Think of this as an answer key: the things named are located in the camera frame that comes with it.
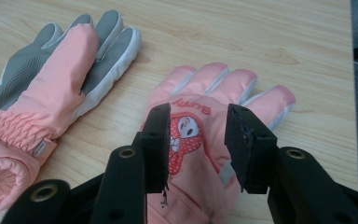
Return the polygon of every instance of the table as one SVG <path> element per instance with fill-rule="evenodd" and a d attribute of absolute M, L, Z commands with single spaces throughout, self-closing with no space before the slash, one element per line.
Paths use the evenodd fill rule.
<path fill-rule="evenodd" d="M 180 64 L 248 68 L 255 91 L 283 84 L 297 103 L 274 131 L 279 147 L 310 152 L 338 183 L 358 189 L 350 1 L 0 1 L 0 74 L 45 24 L 62 29 L 109 9 L 138 28 L 143 45 L 101 104 L 58 140 L 36 181 L 75 187 L 101 174 L 110 152 L 129 145 L 151 91 Z M 5 211 L 0 212 L 0 219 Z M 225 223 L 271 223 L 266 196 L 243 193 Z"/>

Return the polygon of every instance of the glove finger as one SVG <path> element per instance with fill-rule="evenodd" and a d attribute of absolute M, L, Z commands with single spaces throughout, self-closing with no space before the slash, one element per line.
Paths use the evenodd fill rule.
<path fill-rule="evenodd" d="M 62 42 L 62 40 L 65 38 L 66 34 L 68 33 L 69 30 L 71 30 L 73 27 L 77 26 L 78 24 L 83 23 L 90 23 L 92 25 L 92 19 L 91 16 L 88 14 L 83 14 L 79 17 L 77 17 L 69 26 L 69 28 L 65 31 L 65 33 L 63 33 L 63 35 L 61 35 L 59 38 L 55 39 L 55 40 L 51 40 L 48 43 L 46 43 L 42 49 L 46 49 L 49 52 L 52 52 L 53 50 L 55 50 L 58 45 Z"/>
<path fill-rule="evenodd" d="M 60 36 L 62 36 L 61 27 L 57 23 L 51 22 L 39 31 L 32 44 L 41 49 L 43 46 L 57 41 Z"/>
<path fill-rule="evenodd" d="M 98 49 L 98 36 L 90 24 L 72 28 L 54 50 L 19 100 L 7 111 L 28 125 L 60 136 L 84 100 L 80 92 Z"/>
<path fill-rule="evenodd" d="M 287 88 L 279 85 L 253 96 L 242 105 L 252 110 L 264 124 L 273 130 L 295 102 L 295 96 Z"/>
<path fill-rule="evenodd" d="M 71 122 L 100 103 L 112 89 L 113 83 L 124 74 L 135 59 L 141 47 L 141 39 L 141 33 L 133 27 L 127 27 L 120 32 L 103 58 L 94 63 L 89 70 L 81 88 L 86 95 L 85 102 L 76 109 Z"/>
<path fill-rule="evenodd" d="M 255 86 L 257 75 L 246 69 L 230 72 L 220 82 L 209 89 L 208 96 L 223 105 L 242 104 Z"/>
<path fill-rule="evenodd" d="M 197 70 L 195 68 L 188 65 L 175 67 L 153 90 L 147 104 L 153 107 L 166 103 L 168 98 L 179 92 L 196 72 Z"/>
<path fill-rule="evenodd" d="M 208 63 L 201 67 L 181 90 L 174 94 L 206 95 L 228 74 L 224 63 Z"/>
<path fill-rule="evenodd" d="M 95 26 L 95 31 L 100 40 L 96 61 L 100 61 L 109 47 L 115 42 L 122 27 L 123 20 L 117 11 L 110 10 L 101 16 Z"/>

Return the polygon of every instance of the glove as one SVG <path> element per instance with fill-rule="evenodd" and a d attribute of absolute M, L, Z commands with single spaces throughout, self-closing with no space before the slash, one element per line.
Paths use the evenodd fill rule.
<path fill-rule="evenodd" d="M 247 100 L 256 74 L 229 72 L 223 63 L 195 70 L 178 66 L 153 91 L 146 111 L 171 105 L 166 198 L 149 194 L 149 223 L 217 223 L 229 213 L 240 185 L 225 146 L 228 104 L 251 109 L 270 129 L 288 113 L 294 95 L 276 86 Z"/>
<path fill-rule="evenodd" d="M 34 183 L 54 139 L 100 103 L 140 45 L 140 33 L 122 30 L 112 10 L 95 29 L 89 15 L 64 34 L 50 23 L 8 60 L 0 79 L 0 210 Z"/>

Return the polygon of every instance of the pink glove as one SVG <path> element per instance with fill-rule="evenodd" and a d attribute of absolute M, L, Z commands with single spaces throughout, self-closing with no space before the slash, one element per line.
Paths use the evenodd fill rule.
<path fill-rule="evenodd" d="M 48 25 L 7 63 L 0 81 L 0 210 L 34 183 L 54 140 L 100 103 L 135 58 L 140 33 L 131 27 L 121 31 L 121 23 L 109 11 L 95 30 L 79 23 L 60 38 Z M 61 43 L 51 49 L 51 42 Z"/>
<path fill-rule="evenodd" d="M 171 103 L 167 200 L 148 195 L 149 223 L 217 223 L 240 192 L 225 146 L 228 104 L 251 109 L 270 129 L 288 113 L 294 95 L 276 86 L 247 100 L 256 74 L 223 63 L 173 69 L 153 91 L 146 111 Z"/>

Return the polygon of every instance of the light wood tabletop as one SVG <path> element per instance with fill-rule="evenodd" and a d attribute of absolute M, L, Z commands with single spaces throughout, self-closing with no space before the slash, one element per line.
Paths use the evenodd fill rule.
<path fill-rule="evenodd" d="M 96 23 L 110 9 L 141 31 L 142 47 L 98 107 L 58 139 L 36 181 L 76 187 L 101 174 L 110 152 L 131 144 L 151 91 L 175 66 L 222 62 L 257 73 L 254 93 L 289 88 L 296 105 L 274 131 L 279 147 L 307 150 L 335 181 L 358 189 L 350 1 L 0 0 L 0 74 L 50 21 L 66 30 L 80 14 Z M 271 222 L 267 196 L 246 193 L 225 221 Z"/>

